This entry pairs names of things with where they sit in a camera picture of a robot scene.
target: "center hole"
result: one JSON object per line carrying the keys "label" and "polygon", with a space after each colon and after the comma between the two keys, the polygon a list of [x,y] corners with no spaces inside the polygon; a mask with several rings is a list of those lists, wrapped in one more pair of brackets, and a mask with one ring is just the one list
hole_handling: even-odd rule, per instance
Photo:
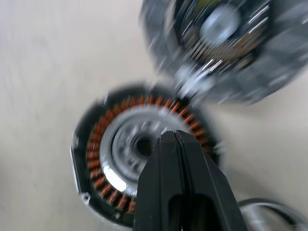
{"label": "center hole", "polygon": [[152,139],[149,136],[140,137],[136,143],[137,150],[144,156],[150,156],[153,151]]}

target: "circular metal part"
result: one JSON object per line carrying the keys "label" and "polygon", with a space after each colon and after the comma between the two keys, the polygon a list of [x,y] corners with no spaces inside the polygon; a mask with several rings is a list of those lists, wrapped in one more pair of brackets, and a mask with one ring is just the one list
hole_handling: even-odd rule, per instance
{"label": "circular metal part", "polygon": [[195,135],[205,155],[220,166],[221,142],[207,116],[169,89],[127,87],[90,108],[71,147],[75,183],[85,205],[102,220],[131,228],[139,175],[168,130]]}
{"label": "circular metal part", "polygon": [[139,106],[119,114],[105,130],[100,161],[106,179],[120,192],[137,195],[138,178],[157,139],[166,131],[189,127],[178,113],[156,106]]}
{"label": "circular metal part", "polygon": [[252,198],[239,202],[251,231],[307,231],[307,220],[293,209],[275,201]]}
{"label": "circular metal part", "polygon": [[254,103],[307,63],[305,0],[143,0],[141,15],[155,66],[186,97]]}
{"label": "circular metal part", "polygon": [[223,44],[237,30],[241,15],[236,7],[230,4],[218,6],[205,20],[200,28],[203,43],[210,46]]}

